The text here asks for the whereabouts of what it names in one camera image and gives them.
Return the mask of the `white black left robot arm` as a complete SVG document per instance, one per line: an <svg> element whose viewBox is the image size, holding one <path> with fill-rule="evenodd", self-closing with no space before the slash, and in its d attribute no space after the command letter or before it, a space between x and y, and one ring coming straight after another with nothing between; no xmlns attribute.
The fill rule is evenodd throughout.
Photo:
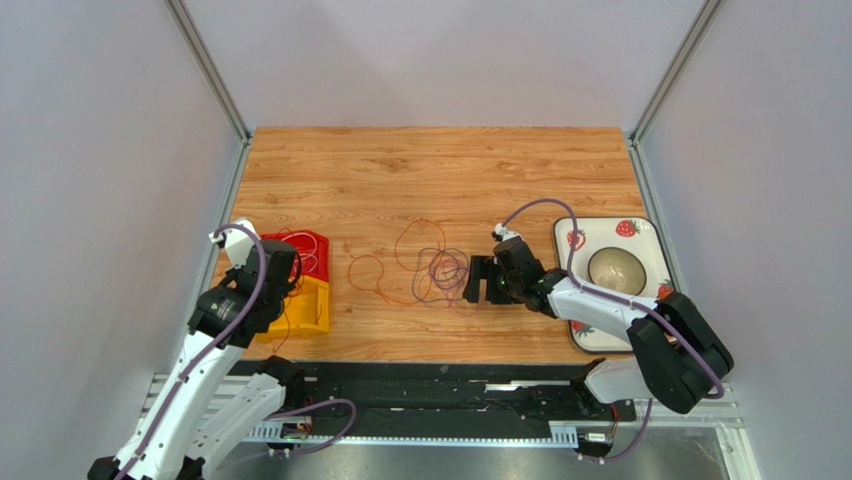
<svg viewBox="0 0 852 480"><path fill-rule="evenodd" d="M178 359L145 418L115 455L93 462L90 479L208 479L304 380L303 369L271 356L236 397L202 419L254 337L284 314L301 274L297 248L262 238L245 217L209 238L226 252L231 267L199 296Z"/></svg>

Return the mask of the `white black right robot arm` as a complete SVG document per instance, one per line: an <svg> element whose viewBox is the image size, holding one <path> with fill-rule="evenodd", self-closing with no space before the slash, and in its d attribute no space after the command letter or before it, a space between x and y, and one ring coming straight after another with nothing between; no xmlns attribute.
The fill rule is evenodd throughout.
<svg viewBox="0 0 852 480"><path fill-rule="evenodd" d="M648 399L687 414L704 399L724 395L735 365L695 303L673 292L664 298L626 295L562 268L546 269L523 238L495 234L490 256L474 255L462 297L476 304L521 304L554 319L578 321L630 344L621 360L591 361L572 381L580 402L598 407Z"/></svg>

